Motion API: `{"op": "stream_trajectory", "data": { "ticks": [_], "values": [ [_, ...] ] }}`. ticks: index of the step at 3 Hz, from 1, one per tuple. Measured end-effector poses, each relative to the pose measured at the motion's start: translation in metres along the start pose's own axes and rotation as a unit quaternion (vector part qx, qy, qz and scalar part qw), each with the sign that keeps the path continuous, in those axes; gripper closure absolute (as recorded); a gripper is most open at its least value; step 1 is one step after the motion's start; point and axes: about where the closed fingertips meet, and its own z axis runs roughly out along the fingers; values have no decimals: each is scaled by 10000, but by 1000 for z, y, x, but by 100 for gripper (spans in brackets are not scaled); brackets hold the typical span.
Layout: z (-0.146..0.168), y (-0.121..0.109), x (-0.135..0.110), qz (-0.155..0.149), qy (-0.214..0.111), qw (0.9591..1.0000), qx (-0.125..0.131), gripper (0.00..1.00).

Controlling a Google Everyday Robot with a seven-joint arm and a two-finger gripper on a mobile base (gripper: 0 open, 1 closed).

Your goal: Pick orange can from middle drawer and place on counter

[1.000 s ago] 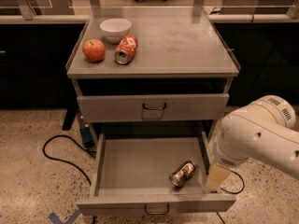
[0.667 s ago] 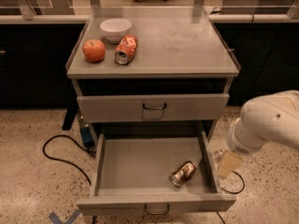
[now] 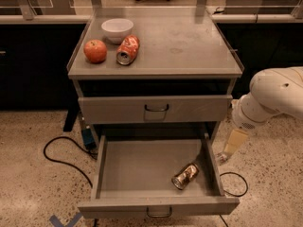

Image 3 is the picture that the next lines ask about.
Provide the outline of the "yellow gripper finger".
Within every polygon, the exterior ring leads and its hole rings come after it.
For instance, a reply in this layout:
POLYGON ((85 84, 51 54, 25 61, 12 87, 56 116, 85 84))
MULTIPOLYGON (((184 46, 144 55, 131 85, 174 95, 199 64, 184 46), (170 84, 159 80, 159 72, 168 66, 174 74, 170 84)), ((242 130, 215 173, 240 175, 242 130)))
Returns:
POLYGON ((227 156, 233 155, 247 138, 247 131, 243 131, 242 129, 233 129, 227 139, 223 153, 227 156))

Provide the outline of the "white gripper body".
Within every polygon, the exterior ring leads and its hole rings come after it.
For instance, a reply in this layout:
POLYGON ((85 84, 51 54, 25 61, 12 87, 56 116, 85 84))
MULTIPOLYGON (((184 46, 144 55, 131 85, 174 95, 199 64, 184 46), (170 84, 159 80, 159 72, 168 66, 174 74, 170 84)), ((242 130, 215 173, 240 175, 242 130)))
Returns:
POLYGON ((231 117, 237 128, 245 131, 264 125, 277 111, 262 106, 251 93, 232 101, 231 117))

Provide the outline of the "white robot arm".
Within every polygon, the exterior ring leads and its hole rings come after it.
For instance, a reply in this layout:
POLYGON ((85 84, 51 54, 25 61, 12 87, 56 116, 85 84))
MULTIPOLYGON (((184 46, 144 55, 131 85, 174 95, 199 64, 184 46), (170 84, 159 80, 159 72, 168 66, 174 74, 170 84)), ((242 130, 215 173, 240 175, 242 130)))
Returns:
POLYGON ((245 142, 248 132, 270 118, 287 114, 303 118, 303 67, 269 68, 257 72, 249 93, 232 101, 231 131, 218 158, 227 161, 245 142))

